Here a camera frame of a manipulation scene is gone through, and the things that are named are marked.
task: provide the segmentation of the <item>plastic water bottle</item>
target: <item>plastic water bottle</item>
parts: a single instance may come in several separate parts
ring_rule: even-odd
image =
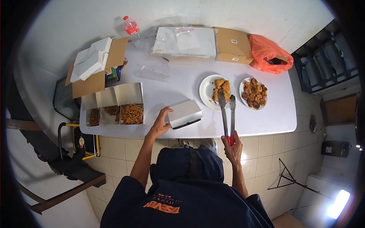
[[[137,25],[137,22],[132,18],[129,18],[128,16],[123,17],[123,20],[124,20],[123,23],[124,30],[131,38],[134,46],[137,49],[141,49],[142,48],[141,34],[138,33],[139,27]]]

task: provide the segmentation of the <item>red plastic bag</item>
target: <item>red plastic bag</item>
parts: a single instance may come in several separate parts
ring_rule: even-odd
[[[249,35],[248,38],[254,58],[254,60],[250,63],[253,68],[263,72],[280,74],[289,70],[293,66],[293,57],[271,40],[260,35]],[[270,64],[268,60],[275,57],[285,57],[286,61],[279,60],[280,64]]]

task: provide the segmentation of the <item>black metal stand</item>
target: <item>black metal stand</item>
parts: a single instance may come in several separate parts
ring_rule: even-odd
[[[288,168],[284,165],[283,161],[282,161],[280,158],[279,158],[279,161],[280,161],[280,162],[282,163],[282,165],[284,166],[284,169],[283,169],[283,171],[282,171],[282,172],[281,172],[281,174],[280,174],[279,182],[277,183],[277,186],[276,186],[276,187],[274,187],[274,188],[268,188],[267,190],[270,190],[270,189],[276,189],[276,188],[281,188],[281,187],[285,187],[285,186],[292,185],[292,184],[295,184],[295,183],[296,183],[297,185],[300,185],[300,186],[302,186],[303,188],[306,188],[306,189],[311,190],[311,191],[313,191],[313,192],[315,192],[315,193],[317,193],[317,194],[320,194],[320,195],[322,195],[322,196],[325,196],[325,197],[327,197],[327,198],[332,199],[331,197],[328,197],[328,196],[326,196],[326,195],[323,195],[323,194],[322,194],[322,193],[320,193],[319,191],[316,191],[316,190],[314,190],[314,189],[309,188],[307,185],[302,185],[302,184],[298,183],[298,182],[294,179],[294,177],[293,177],[293,176],[292,176],[292,174],[289,172]],[[287,171],[288,171],[288,173],[289,173],[289,175],[290,175],[291,179],[283,175],[283,173],[284,173],[284,171],[285,171],[285,170],[287,170]],[[287,185],[279,186],[281,178],[285,178],[285,179],[287,179],[287,180],[291,181],[292,183],[289,183],[289,184],[287,184]]]

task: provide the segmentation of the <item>yellow metal frame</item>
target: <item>yellow metal frame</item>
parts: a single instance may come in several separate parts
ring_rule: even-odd
[[[75,130],[76,127],[79,127],[80,125],[79,124],[66,123],[66,126],[71,126],[72,127],[73,150],[76,152],[74,130]],[[99,157],[100,156],[99,136],[98,135],[95,135],[95,136],[96,136],[96,155],[97,155],[97,157]],[[82,158],[83,160],[88,159],[88,158],[95,158],[95,155],[93,153],[90,153],[90,152],[85,151],[85,154],[87,156],[83,157]]]

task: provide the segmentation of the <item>man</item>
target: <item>man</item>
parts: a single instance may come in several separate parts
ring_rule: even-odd
[[[232,163],[232,187],[223,183],[223,162],[214,149],[201,145],[163,148],[151,165],[154,141],[171,127],[168,106],[145,137],[130,176],[115,190],[100,227],[274,227],[259,195],[249,196],[242,174],[242,143],[235,132],[231,147],[222,136]],[[145,193],[148,173],[152,187]]]

